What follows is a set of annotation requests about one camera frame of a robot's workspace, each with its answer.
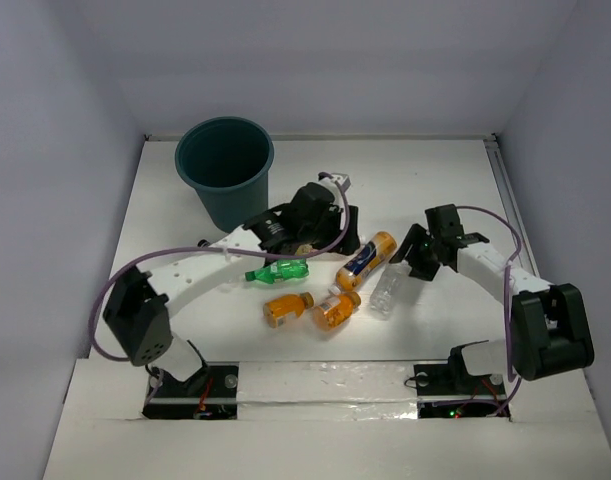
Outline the clear plastic bottle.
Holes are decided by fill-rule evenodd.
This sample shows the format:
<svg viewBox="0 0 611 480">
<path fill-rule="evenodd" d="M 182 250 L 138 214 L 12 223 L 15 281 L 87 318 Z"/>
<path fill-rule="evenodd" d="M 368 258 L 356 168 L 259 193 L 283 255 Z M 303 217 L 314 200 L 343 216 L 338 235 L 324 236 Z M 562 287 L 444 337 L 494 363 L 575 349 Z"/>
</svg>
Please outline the clear plastic bottle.
<svg viewBox="0 0 611 480">
<path fill-rule="evenodd" d="M 386 319 L 395 303 L 396 294 L 411 268 L 406 262 L 389 263 L 383 270 L 369 299 L 370 309 L 381 319 Z"/>
</svg>

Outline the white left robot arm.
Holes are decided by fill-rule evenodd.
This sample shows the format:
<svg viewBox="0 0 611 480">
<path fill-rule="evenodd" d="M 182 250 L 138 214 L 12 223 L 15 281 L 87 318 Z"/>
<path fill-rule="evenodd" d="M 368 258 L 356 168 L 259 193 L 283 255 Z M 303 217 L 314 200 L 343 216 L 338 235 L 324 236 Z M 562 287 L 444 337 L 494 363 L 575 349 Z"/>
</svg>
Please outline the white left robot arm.
<svg viewBox="0 0 611 480">
<path fill-rule="evenodd" d="M 356 213 L 344 174 L 320 173 L 293 199 L 203 247 L 142 255 L 121 267 L 97 297 L 90 322 L 104 320 L 120 345 L 121 361 L 155 366 L 174 347 L 171 321 L 203 294 L 279 260 L 301 260 L 359 246 Z"/>
</svg>

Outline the long orange label bottle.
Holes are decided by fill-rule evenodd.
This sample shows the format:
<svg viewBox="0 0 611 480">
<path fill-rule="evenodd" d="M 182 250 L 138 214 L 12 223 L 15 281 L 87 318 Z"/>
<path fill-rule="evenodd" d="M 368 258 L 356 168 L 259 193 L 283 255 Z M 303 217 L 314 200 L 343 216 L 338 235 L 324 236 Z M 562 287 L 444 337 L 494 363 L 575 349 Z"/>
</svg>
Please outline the long orange label bottle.
<svg viewBox="0 0 611 480">
<path fill-rule="evenodd" d="M 316 252 L 311 244 L 290 243 L 281 247 L 280 254 L 287 256 L 304 256 Z"/>
</svg>

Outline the orange blue label bottle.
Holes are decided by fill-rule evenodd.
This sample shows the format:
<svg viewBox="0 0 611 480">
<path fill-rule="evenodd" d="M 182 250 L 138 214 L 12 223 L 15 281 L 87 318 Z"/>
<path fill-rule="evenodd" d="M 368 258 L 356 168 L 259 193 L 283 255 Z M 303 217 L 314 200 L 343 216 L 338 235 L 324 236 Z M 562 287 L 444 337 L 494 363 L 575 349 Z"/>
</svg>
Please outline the orange blue label bottle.
<svg viewBox="0 0 611 480">
<path fill-rule="evenodd" d="M 393 255 L 396 249 L 397 243 L 391 234 L 385 231 L 376 233 L 337 271 L 329 292 L 337 295 L 356 291 L 377 267 Z"/>
</svg>

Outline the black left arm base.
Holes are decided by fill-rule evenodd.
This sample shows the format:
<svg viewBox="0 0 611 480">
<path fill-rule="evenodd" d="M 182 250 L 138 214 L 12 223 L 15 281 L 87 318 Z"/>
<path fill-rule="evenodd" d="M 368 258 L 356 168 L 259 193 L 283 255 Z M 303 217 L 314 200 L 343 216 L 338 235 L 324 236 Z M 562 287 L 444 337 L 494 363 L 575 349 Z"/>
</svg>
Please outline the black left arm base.
<svg viewBox="0 0 611 480">
<path fill-rule="evenodd" d="M 235 420 L 238 417 L 238 364 L 203 366 L 186 381 L 158 368 L 150 369 L 151 385 L 142 415 L 150 420 Z"/>
</svg>

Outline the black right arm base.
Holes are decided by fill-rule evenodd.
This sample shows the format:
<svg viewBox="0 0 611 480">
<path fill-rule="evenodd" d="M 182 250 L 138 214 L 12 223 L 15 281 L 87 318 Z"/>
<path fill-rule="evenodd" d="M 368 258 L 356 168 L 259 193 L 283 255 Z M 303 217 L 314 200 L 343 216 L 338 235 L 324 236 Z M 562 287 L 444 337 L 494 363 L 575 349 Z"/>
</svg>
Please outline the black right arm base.
<svg viewBox="0 0 611 480">
<path fill-rule="evenodd" d="M 465 347 L 453 347 L 445 361 L 413 366 L 404 386 L 417 394 L 420 419 L 509 416 L 508 407 L 498 412 L 507 399 L 503 379 L 470 374 L 463 356 Z"/>
</svg>

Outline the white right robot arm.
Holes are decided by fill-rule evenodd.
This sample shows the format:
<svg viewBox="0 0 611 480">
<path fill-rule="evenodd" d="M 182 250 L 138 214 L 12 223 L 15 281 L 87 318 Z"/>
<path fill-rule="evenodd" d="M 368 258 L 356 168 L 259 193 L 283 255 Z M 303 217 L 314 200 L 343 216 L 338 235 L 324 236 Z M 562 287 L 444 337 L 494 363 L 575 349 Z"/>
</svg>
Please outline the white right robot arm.
<svg viewBox="0 0 611 480">
<path fill-rule="evenodd" d="M 426 226 L 413 224 L 389 260 L 405 275 L 431 282 L 442 267 L 476 283 L 503 307 L 504 360 L 509 381 L 534 381 L 591 366 L 595 360 L 581 291 L 548 282 L 515 264 L 521 238 L 499 215 L 471 206 L 508 228 L 515 250 L 502 255 L 479 232 L 466 232 L 454 204 L 427 209 Z"/>
</svg>

